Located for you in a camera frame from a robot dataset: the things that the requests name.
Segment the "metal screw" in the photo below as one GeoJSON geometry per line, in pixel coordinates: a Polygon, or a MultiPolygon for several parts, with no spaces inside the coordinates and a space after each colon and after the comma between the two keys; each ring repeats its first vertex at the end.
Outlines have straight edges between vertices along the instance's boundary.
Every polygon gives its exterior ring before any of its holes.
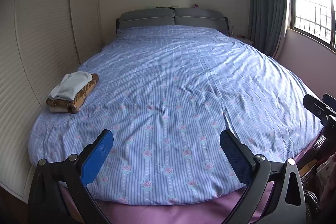
{"type": "Polygon", "coordinates": [[[290,165],[295,165],[295,160],[293,160],[293,159],[288,159],[288,163],[289,163],[290,165]]]}
{"type": "Polygon", "coordinates": [[[39,160],[39,165],[45,165],[45,163],[46,163],[46,161],[45,161],[45,159],[41,159],[41,160],[39,160]]]}
{"type": "Polygon", "coordinates": [[[256,155],[255,158],[259,161],[264,161],[265,160],[265,157],[261,154],[256,155]]]}
{"type": "Polygon", "coordinates": [[[69,156],[69,160],[70,161],[74,161],[74,160],[77,160],[77,157],[78,157],[78,155],[77,154],[71,154],[70,156],[69,156]]]}

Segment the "curtain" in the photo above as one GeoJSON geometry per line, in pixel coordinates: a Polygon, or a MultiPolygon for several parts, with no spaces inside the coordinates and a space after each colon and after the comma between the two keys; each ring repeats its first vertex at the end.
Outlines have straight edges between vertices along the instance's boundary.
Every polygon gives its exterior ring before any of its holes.
{"type": "Polygon", "coordinates": [[[269,56],[278,56],[288,25],[289,0],[250,0],[248,39],[269,56]]]}

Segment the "brown plaid blanket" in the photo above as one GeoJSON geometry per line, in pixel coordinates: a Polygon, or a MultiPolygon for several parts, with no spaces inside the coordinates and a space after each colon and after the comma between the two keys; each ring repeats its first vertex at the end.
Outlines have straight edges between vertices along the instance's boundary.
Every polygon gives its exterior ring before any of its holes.
{"type": "Polygon", "coordinates": [[[67,113],[77,113],[79,108],[83,105],[85,98],[88,97],[90,92],[93,90],[99,77],[96,73],[92,74],[92,80],[87,83],[77,94],[73,101],[67,100],[51,100],[47,99],[46,104],[49,105],[50,111],[55,112],[67,112],[67,113]]]}

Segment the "bed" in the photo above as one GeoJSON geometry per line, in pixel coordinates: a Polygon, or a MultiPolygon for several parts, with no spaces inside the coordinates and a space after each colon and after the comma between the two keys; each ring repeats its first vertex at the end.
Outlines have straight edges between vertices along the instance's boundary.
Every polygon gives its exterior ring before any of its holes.
{"type": "Polygon", "coordinates": [[[116,223],[129,219],[125,212],[141,212],[137,223],[157,223],[167,212],[179,213],[167,223],[197,223],[183,215],[190,218],[201,208],[193,203],[202,202],[203,210],[228,213],[244,184],[219,146],[224,129],[281,162],[301,157],[319,135],[322,125],[302,105],[312,91],[272,58],[224,35],[221,13],[147,9],[119,22],[115,42],[79,68],[100,77],[80,111],[43,111],[28,147],[35,165],[61,161],[110,129],[114,148],[88,189],[108,216],[120,212],[111,217],[116,223]],[[188,205],[148,206],[177,204],[188,205]]]}

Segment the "white wardrobe door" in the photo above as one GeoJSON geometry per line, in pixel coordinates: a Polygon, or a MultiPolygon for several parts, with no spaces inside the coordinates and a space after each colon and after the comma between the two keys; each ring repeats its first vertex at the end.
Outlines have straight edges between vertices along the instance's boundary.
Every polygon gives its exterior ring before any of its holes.
{"type": "Polygon", "coordinates": [[[14,0],[0,0],[0,11],[0,185],[27,200],[24,188],[31,168],[27,141],[42,108],[17,47],[14,0]]]}
{"type": "Polygon", "coordinates": [[[69,0],[15,0],[17,42],[40,104],[66,73],[79,66],[69,0]]]}
{"type": "Polygon", "coordinates": [[[70,0],[73,33],[81,63],[101,51],[98,0],[70,0]]]}

